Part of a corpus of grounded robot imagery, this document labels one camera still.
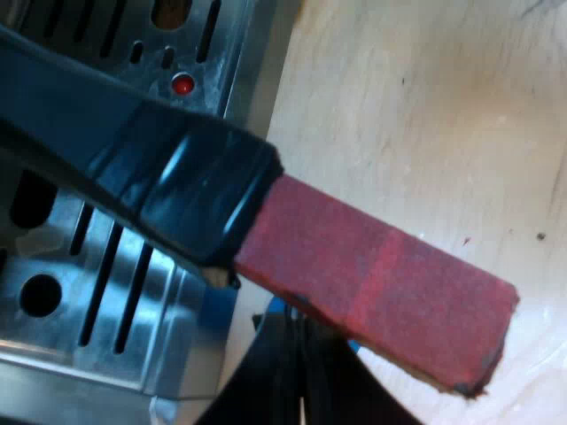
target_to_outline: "light wood surface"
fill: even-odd
[[[567,423],[567,5],[536,2],[305,0],[291,38],[287,172],[518,288],[476,401],[361,351],[425,423]],[[224,382],[269,297],[242,290]]]

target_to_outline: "red light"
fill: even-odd
[[[182,73],[171,81],[171,87],[178,95],[187,96],[195,88],[195,81],[190,75]]]

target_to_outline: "red sandpaper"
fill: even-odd
[[[515,288],[288,175],[270,190],[237,271],[447,390],[480,393]]]

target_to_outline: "black handle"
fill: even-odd
[[[0,148],[177,260],[229,266],[276,148],[150,99],[0,26]]]

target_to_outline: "stainless steel appliance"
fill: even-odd
[[[8,0],[0,21],[101,78],[265,136],[298,7]],[[215,396],[236,292],[5,158],[0,182],[0,416],[192,423]]]

